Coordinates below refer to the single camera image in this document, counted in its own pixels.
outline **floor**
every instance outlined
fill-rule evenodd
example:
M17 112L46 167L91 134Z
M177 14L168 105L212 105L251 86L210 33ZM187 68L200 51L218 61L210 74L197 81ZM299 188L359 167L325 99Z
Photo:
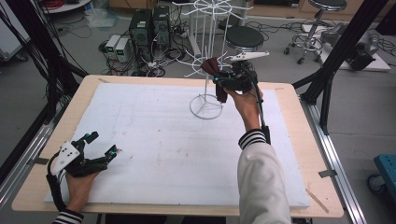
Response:
M84 15L82 10L74 10L53 16L57 26L66 25L69 32L61 36L61 41L75 60L90 74L103 74L106 60L98 50L99 45L113 34L123 34L129 26L127 15L116 18L114 27L88 28L86 21L78 21ZM278 27L302 20L250 18L261 24ZM292 49L289 55L283 53L295 34L280 29L270 31L268 40L260 50L268 50L270 56L253 59L259 74L259 81L293 83L316 72L320 65L314 56L305 57L304 64L297 64L301 51ZM392 43L396 38L381 36ZM380 50L377 53L386 63L396 64L396 58ZM179 77L191 72L184 64L173 63L165 68L165 77ZM396 223L395 207L389 207L381 197L373 195L366 187L369 175L377 173L373 158L378 154L395 154L396 149L396 68L386 72L353 72L339 70L333 80L332 99L329 114L329 132L338 156L344 166L350 185L361 206L367 223ZM35 69L32 60L19 62L11 60L0 66L0 163L3 164L12 149L30 127L35 117L46 104L46 82ZM303 93L306 87L296 90ZM15 212L11 208L15 192L7 199L0 211L1 223L51 223L55 213ZM87 214L84 223L93 223L96 215ZM340 218L314 218L316 224L352 223L347 213Z

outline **black pole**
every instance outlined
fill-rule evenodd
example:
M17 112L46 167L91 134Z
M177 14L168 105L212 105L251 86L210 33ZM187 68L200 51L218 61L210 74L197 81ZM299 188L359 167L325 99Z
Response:
M299 88L311 82L307 91L301 95L301 99L309 104L315 104L324 91L319 124L326 134L334 75L387 2L388 0L365 0L321 68L311 76L293 83L294 88Z

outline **white sleeve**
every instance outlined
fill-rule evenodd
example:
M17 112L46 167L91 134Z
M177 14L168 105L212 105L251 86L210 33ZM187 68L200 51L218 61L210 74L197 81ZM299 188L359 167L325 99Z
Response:
M274 149L260 130L239 140L239 211L241 224L291 223L283 171Z

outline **white metal stand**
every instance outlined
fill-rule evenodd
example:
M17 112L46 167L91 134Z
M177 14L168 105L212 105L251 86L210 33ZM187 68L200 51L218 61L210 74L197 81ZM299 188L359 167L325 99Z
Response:
M205 92L204 94L199 94L195 98L193 98L190 102L190 110L191 113L194 114L196 117L201 118L201 119L215 119L218 116L220 116L221 111L222 111L222 104L217 101L217 97L211 94L207 94L207 84L209 82L209 74L207 74L205 71L201 69L201 64L207 60L213 57L213 49L214 49L214 41L215 41L215 32L217 29L217 22L218 22L218 16L227 16L227 23L226 23L226 28L224 32L224 39L223 39L223 44L221 48L221 56L218 57L218 62L220 69L222 69L223 66L229 66L226 63L223 63L223 61L226 59L224 58L225 54L227 52L224 52L224 45L225 45L225 37L227 35L227 28L228 28L228 18L230 15L234 15L236 18L240 20L244 20L245 18L241 18L240 16L232 13L233 8L239 8L242 10L248 10L250 8L247 7L233 7L231 6L228 2L231 0L211 0L211 1L206 1L206 0L197 0L194 1L193 3L183 3L183 4L177 4L173 3L176 6L189 6L191 11L188 13L183 13L183 15L190 15L192 13L195 13L195 32L193 33L192 30L193 28L190 27L189 30L189 36L193 38L194 40L197 40L198 36L198 19L203 17L203 24L202 24L202 42L201 42L201 54L196 54L190 56L193 58L192 63L185 63L182 61L179 61L180 63L184 63L187 65L190 65L194 72L192 72L189 75L186 75L184 77L190 77L194 74L202 75L205 76ZM209 34L208 34L208 39L205 39L206 36L206 19L209 17L210 19L210 26L209 26ZM194 52L197 51L199 48L198 45L192 46L194 49Z

